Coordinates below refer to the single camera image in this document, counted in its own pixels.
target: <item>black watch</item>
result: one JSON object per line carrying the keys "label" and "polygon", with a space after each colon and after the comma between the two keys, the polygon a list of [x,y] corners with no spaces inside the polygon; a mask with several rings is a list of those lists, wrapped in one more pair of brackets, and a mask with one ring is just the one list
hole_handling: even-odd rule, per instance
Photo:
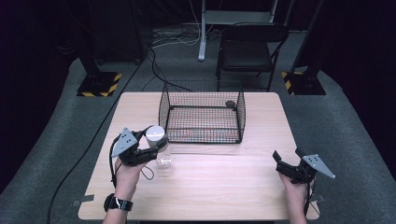
{"label": "black watch", "polygon": [[114,208],[118,208],[129,212],[132,210],[132,205],[134,205],[132,202],[121,200],[117,197],[114,197],[114,193],[112,193],[107,196],[105,200],[104,208],[106,212],[108,209],[114,209]]}

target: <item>black and yellow hazard tape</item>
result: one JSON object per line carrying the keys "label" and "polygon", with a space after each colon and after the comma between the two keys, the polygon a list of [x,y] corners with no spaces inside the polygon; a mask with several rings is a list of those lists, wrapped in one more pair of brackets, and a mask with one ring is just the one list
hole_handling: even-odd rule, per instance
{"label": "black and yellow hazard tape", "polygon": [[[302,74],[303,73],[301,73],[301,72],[294,73],[294,75],[302,75]],[[282,72],[282,77],[283,77],[283,81],[285,82],[285,85],[286,85],[286,90],[288,90],[288,93],[290,95],[294,95],[295,92],[294,92],[293,86],[290,81],[290,73]]]}
{"label": "black and yellow hazard tape", "polygon": [[79,91],[77,96],[87,96],[87,97],[94,97],[94,96],[99,96],[99,97],[107,97],[113,95],[114,91],[116,90],[119,81],[121,78],[121,74],[117,74],[114,76],[114,79],[112,80],[112,83],[109,84],[109,88],[105,91]]}

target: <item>wire basket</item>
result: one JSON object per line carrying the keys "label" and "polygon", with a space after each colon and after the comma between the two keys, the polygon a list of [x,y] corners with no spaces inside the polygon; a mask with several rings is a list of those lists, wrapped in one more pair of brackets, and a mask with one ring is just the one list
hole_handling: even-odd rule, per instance
{"label": "wire basket", "polygon": [[172,81],[163,86],[159,124],[171,143],[242,142],[245,98],[237,81]]}

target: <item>black cabinet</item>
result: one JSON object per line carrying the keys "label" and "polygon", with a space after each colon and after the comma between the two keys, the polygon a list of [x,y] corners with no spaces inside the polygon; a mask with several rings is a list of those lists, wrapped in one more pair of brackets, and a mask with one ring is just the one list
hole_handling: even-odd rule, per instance
{"label": "black cabinet", "polygon": [[147,0],[91,0],[93,58],[141,63],[152,34],[149,7]]}

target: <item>table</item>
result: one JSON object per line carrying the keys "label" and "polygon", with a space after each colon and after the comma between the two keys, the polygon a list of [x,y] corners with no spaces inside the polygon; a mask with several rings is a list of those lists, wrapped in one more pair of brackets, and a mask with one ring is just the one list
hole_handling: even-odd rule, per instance
{"label": "table", "polygon": [[[140,176],[132,220],[280,220],[287,219],[283,184],[272,158],[298,164],[300,158],[277,94],[245,92],[246,129],[241,144],[170,144],[172,167],[164,172],[148,163],[155,176]],[[119,101],[92,173],[78,216],[103,219],[103,203],[114,191],[108,152],[124,127],[140,131],[158,123],[160,92],[126,92]],[[144,138],[140,148],[149,147]],[[308,218],[318,218],[314,209]]]}
{"label": "table", "polygon": [[232,25],[238,22],[273,22],[277,0],[272,0],[270,12],[257,11],[220,11],[206,10],[206,1],[202,0],[202,18],[201,18],[201,43],[198,54],[198,61],[205,60],[206,52],[206,25],[207,24],[228,24]]}

